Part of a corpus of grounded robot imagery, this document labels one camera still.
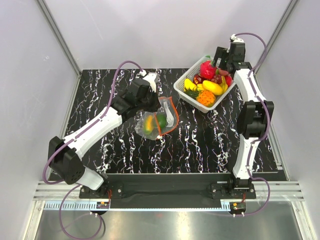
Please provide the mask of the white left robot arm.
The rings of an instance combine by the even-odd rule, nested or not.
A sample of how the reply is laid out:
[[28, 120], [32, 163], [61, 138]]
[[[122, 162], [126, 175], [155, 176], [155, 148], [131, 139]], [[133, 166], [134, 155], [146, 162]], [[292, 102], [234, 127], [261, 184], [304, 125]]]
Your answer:
[[106, 179], [84, 166], [85, 153], [103, 136], [136, 116], [139, 111], [154, 113], [160, 108], [156, 73], [134, 79], [129, 87], [116, 95], [96, 117], [74, 133], [49, 141], [48, 162], [50, 167], [68, 185], [80, 184], [90, 188], [97, 198], [108, 193]]

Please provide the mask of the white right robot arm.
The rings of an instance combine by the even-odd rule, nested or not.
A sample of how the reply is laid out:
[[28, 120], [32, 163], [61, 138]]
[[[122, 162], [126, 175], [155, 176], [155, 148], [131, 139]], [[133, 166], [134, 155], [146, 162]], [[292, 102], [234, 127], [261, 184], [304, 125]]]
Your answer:
[[268, 135], [274, 103], [267, 101], [254, 79], [254, 70], [245, 61], [246, 47], [240, 40], [233, 40], [229, 48], [218, 47], [214, 62], [233, 76], [240, 90], [244, 105], [237, 119], [236, 129], [240, 145], [231, 178], [227, 183], [228, 195], [239, 198], [252, 186], [252, 169], [257, 148]]

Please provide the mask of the clear zip top bag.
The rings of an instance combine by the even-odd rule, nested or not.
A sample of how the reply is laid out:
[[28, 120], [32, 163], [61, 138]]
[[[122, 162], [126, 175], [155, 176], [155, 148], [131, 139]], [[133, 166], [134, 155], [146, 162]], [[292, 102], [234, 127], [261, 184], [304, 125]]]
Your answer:
[[172, 97], [160, 97], [157, 112], [144, 112], [135, 126], [135, 132], [142, 138], [158, 140], [172, 132], [179, 123], [179, 115]]

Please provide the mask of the yellow orange papaya toy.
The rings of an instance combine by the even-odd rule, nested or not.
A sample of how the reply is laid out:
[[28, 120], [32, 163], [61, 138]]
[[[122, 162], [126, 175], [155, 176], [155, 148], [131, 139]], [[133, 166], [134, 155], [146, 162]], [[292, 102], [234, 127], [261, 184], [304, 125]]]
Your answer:
[[154, 130], [154, 116], [148, 115], [143, 123], [143, 130], [146, 135], [149, 135]]

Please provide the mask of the green avocado toy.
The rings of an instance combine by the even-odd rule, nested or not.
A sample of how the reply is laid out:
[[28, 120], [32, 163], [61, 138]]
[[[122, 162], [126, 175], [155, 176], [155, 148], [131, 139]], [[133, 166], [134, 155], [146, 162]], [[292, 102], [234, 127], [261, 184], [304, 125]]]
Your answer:
[[157, 113], [156, 114], [156, 123], [160, 127], [161, 130], [163, 128], [165, 128], [167, 126], [167, 117], [166, 117], [166, 115], [163, 114], [163, 113]]

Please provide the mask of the pink peach toy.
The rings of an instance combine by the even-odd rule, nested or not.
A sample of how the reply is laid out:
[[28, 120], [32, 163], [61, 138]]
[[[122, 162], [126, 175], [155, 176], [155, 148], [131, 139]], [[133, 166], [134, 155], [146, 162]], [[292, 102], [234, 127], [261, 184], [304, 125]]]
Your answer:
[[217, 74], [220, 76], [230, 76], [230, 73], [226, 70], [222, 70], [220, 68], [217, 69]]

